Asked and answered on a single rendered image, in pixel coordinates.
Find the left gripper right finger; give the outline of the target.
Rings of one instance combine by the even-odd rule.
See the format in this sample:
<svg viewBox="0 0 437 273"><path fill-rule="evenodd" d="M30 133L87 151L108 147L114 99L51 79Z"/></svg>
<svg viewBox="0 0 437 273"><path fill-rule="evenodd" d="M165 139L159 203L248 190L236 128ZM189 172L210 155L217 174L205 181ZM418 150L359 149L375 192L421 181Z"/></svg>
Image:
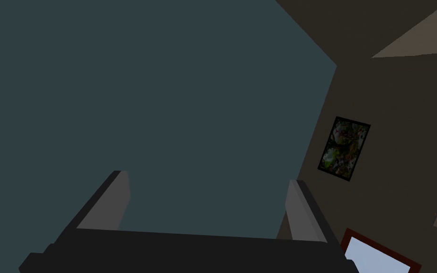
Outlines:
<svg viewBox="0 0 437 273"><path fill-rule="evenodd" d="M332 229L304 181L290 180L285 209L293 240L336 242Z"/></svg>

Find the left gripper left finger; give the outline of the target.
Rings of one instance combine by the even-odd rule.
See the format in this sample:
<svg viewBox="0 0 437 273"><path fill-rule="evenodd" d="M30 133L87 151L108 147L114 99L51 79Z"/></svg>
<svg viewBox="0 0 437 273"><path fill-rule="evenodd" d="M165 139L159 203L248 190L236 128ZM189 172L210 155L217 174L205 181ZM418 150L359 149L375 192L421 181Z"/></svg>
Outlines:
<svg viewBox="0 0 437 273"><path fill-rule="evenodd" d="M77 229L118 230L130 201L129 176L113 171L58 236L69 237Z"/></svg>

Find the black framed floral picture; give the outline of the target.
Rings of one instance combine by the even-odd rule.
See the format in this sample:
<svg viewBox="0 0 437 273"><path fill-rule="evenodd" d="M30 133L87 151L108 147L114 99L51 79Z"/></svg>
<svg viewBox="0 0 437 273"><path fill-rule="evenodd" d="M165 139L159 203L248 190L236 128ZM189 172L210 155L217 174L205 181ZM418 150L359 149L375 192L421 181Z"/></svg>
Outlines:
<svg viewBox="0 0 437 273"><path fill-rule="evenodd" d="M350 181L371 125L337 116L325 143L318 170Z"/></svg>

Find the red framed window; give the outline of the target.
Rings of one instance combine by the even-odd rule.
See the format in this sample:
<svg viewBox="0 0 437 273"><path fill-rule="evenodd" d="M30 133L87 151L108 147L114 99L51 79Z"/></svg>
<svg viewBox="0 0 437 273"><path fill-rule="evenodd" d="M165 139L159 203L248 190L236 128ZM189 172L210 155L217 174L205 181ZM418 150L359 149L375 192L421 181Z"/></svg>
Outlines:
<svg viewBox="0 0 437 273"><path fill-rule="evenodd" d="M359 273L420 273L421 265L351 229L346 229L341 248Z"/></svg>

